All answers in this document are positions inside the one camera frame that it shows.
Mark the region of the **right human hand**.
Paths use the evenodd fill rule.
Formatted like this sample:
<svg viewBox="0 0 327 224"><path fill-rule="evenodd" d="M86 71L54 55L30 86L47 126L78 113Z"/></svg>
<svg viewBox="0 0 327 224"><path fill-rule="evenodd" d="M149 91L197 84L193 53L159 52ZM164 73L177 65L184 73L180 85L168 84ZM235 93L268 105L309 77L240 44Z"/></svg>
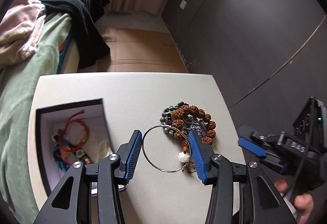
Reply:
<svg viewBox="0 0 327 224"><path fill-rule="evenodd" d="M275 182L275 187L280 192L284 194L288 187L287 182L284 179L279 179ZM299 219L299 224L307 223L309 216L314 208L314 201L310 194L302 194L296 196L293 206L300 212L301 217Z"/></svg>

